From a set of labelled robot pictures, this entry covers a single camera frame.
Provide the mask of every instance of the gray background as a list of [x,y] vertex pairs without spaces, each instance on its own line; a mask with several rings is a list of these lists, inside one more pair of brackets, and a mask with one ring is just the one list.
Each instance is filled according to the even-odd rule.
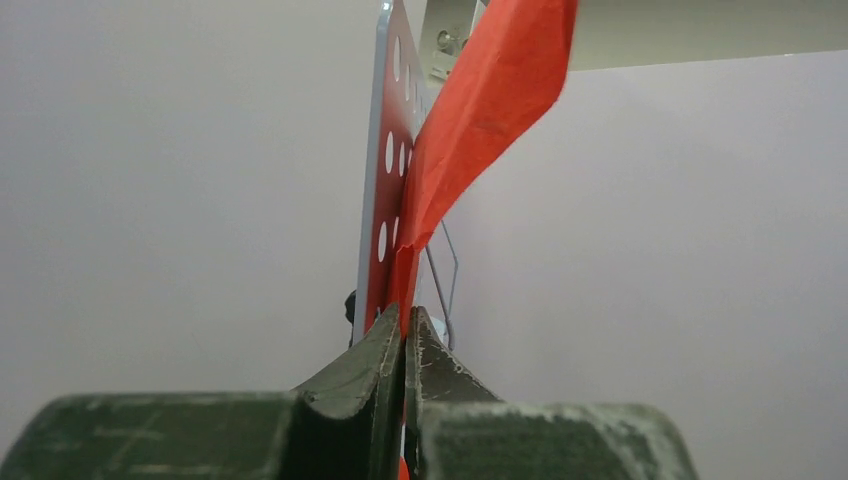
[[[377,5],[244,5],[0,7],[0,449],[57,395],[290,388],[346,348]],[[463,361],[657,404],[705,478],[844,477],[846,69],[573,73],[449,216]]]

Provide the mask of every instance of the folded red paper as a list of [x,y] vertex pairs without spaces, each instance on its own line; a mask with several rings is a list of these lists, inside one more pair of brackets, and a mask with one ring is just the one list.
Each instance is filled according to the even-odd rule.
[[388,303],[406,334],[418,257],[448,209],[556,101],[577,0],[492,0],[415,142]]

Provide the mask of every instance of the red paper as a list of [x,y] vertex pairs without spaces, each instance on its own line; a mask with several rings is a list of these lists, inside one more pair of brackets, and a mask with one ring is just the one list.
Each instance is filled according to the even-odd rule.
[[577,0],[492,0],[416,140],[389,303],[406,335],[418,256],[483,171],[559,97]]

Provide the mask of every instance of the perforated metal plate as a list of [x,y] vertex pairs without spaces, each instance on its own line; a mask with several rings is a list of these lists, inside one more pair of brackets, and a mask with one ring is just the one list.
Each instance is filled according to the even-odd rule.
[[362,234],[353,341],[386,307],[403,187],[413,142],[430,102],[401,0],[384,2],[377,23],[371,120],[365,165]]

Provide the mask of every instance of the circular hole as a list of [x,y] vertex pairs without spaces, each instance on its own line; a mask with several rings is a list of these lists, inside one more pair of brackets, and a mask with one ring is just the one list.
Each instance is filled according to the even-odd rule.
[[377,260],[383,261],[386,258],[386,222],[380,225],[380,236],[377,239]]
[[392,57],[392,70],[395,72],[395,80],[400,80],[400,37],[395,37],[395,52]]
[[392,164],[395,163],[395,142],[392,138],[392,132],[386,139],[386,173],[392,173]]
[[412,90],[412,72],[409,71],[409,65],[406,65],[406,81],[403,82],[404,90],[406,91],[406,101],[409,101],[409,92]]
[[398,170],[400,170],[400,176],[403,176],[403,169],[406,167],[406,149],[403,148],[403,143],[400,144],[400,154],[398,155]]

